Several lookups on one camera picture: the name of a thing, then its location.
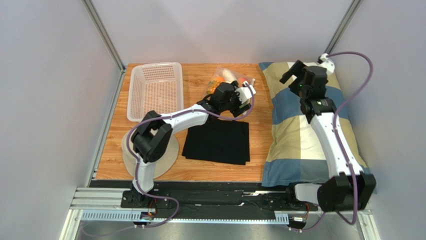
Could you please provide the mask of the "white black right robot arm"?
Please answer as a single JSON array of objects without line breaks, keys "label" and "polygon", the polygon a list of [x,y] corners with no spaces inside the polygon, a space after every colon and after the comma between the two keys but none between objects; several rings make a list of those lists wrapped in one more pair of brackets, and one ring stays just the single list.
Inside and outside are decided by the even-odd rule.
[{"label": "white black right robot arm", "polygon": [[376,187],[376,179],[356,160],[343,134],[338,109],[326,96],[328,76],[334,72],[330,60],[306,65],[297,60],[280,82],[299,97],[301,112],[315,132],[327,161],[329,180],[324,183],[293,183],[293,197],[319,206],[324,212],[364,210]]}]

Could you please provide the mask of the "clear zip top bag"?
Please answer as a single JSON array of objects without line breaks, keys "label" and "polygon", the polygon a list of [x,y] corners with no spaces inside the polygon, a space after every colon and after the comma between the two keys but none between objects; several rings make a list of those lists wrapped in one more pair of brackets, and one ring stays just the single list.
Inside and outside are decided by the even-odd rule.
[{"label": "clear zip top bag", "polygon": [[250,85],[254,86],[256,79],[254,77],[244,75],[228,68],[217,67],[213,76],[207,84],[205,92],[207,95],[213,94],[215,89],[220,85],[220,83],[225,82],[231,84],[234,81],[238,82],[239,87],[243,87],[244,82],[247,82]]}]

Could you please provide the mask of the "fake mango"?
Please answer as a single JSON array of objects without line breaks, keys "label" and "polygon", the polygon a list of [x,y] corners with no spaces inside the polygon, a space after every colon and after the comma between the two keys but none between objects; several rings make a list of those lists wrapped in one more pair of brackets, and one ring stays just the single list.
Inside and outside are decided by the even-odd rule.
[{"label": "fake mango", "polygon": [[216,77],[212,80],[212,82],[213,82],[214,84],[220,84],[220,83],[222,83],[222,82],[225,82],[225,79],[224,79],[223,77],[221,77],[221,76],[216,76]]}]

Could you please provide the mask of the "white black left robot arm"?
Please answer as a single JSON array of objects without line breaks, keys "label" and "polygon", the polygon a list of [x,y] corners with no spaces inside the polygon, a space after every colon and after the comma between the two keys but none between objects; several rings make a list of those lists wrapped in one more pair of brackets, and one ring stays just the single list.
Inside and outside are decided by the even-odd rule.
[{"label": "white black left robot arm", "polygon": [[135,160],[132,186],[125,200],[146,207],[157,199],[151,194],[157,161],[165,154],[170,138],[176,133],[202,126],[213,119],[236,121],[249,115],[255,103],[255,88],[245,81],[222,82],[212,94],[193,106],[173,113],[149,111],[124,138],[125,149]]}]

